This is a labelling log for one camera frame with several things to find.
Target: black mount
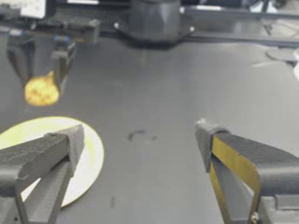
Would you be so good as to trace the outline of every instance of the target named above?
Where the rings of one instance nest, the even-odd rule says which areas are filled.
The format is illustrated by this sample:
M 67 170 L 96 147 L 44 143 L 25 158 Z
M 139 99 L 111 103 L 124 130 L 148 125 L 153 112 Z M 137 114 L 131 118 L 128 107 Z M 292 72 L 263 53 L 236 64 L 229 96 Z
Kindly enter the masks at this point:
M 192 20 L 180 13 L 179 0 L 132 0 L 116 29 L 136 42 L 172 44 L 192 32 Z
M 61 83 L 67 77 L 72 61 L 75 58 L 75 42 L 68 36 L 55 36 L 55 49 L 51 55 L 55 84 L 61 89 Z M 13 70 L 19 76 L 23 86 L 33 77 L 33 55 L 35 42 L 33 36 L 20 30 L 11 30 L 7 55 Z

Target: dark gray surface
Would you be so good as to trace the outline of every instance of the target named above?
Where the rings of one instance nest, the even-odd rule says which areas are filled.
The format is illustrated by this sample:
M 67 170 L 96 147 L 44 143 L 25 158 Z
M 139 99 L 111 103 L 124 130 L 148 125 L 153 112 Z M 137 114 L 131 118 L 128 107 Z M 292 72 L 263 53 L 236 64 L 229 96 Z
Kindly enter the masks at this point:
M 52 45 L 40 46 L 45 74 Z M 97 182 L 63 209 L 59 224 L 223 223 L 193 136 L 203 116 L 299 155 L 299 82 L 263 46 L 183 44 L 156 51 L 112 39 L 81 45 L 64 96 L 49 108 L 25 105 L 4 41 L 0 56 L 0 130 L 39 116 L 69 116 L 104 142 Z

